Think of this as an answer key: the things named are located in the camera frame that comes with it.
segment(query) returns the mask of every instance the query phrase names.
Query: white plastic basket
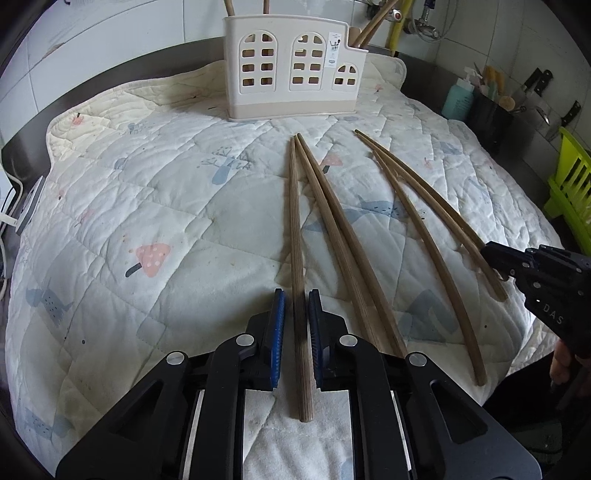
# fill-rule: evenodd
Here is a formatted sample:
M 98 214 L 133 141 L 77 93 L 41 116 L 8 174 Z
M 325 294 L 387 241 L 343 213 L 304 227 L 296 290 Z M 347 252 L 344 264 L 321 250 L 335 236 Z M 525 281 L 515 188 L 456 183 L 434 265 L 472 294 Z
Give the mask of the white plastic basket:
M 367 50 L 344 22 L 298 15 L 225 18 L 233 120 L 355 111 Z

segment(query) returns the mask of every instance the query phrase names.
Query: human hand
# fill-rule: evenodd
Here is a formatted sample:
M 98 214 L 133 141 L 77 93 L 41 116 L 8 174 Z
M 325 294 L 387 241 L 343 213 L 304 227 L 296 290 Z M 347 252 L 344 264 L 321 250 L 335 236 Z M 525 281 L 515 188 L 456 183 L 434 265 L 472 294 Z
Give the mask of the human hand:
M 591 370 L 591 358 L 582 359 L 576 355 L 574 358 L 585 368 Z M 572 361 L 573 354 L 562 340 L 558 340 L 554 348 L 552 365 L 550 366 L 550 378 L 554 383 L 560 385 L 570 380 L 570 364 Z M 587 378 L 577 393 L 578 397 L 586 397 L 588 395 L 591 395 L 591 372 L 587 374 Z

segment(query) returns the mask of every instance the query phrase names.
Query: quilted blanket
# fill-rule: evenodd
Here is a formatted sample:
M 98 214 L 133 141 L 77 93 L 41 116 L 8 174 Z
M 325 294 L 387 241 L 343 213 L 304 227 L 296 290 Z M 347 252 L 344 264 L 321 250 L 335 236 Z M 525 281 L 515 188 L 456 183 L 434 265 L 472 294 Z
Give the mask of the quilted blanket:
M 494 299 L 467 251 L 412 190 L 462 295 L 489 381 L 476 387 L 431 259 L 359 128 L 396 153 L 485 241 L 560 246 L 541 212 L 461 122 L 399 90 L 396 61 L 369 55 L 348 115 L 229 122 L 224 64 L 113 88 L 50 124 L 51 173 L 21 237 L 6 360 L 18 433 L 54 472 L 60 458 L 168 352 L 211 351 L 289 292 L 288 141 L 301 132 L 391 302 L 409 351 L 423 351 L 478 402 L 554 338 L 505 283 Z M 359 325 L 300 171 L 306 288 Z M 313 395 L 297 420 L 292 331 L 280 386 L 249 392 L 246 478 L 350 479 L 346 393 Z

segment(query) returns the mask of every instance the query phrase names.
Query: white sticker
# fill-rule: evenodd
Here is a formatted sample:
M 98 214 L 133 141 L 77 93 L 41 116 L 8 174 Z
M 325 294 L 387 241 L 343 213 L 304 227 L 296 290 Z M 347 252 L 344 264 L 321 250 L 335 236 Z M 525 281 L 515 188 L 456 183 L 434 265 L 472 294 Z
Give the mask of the white sticker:
M 324 60 L 324 68 L 336 68 L 336 61 L 339 59 L 339 48 L 340 48 L 340 33 L 329 33 L 329 44 L 326 49 L 326 58 Z

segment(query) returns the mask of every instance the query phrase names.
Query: green plastic basket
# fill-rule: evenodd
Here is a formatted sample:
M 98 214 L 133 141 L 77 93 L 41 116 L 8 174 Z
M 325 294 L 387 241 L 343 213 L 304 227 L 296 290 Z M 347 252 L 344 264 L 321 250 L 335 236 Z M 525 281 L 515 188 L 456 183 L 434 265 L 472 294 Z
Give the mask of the green plastic basket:
M 550 219 L 563 215 L 583 253 L 591 255 L 591 158 L 567 130 L 560 127 L 560 133 L 560 158 L 548 180 L 544 213 Z

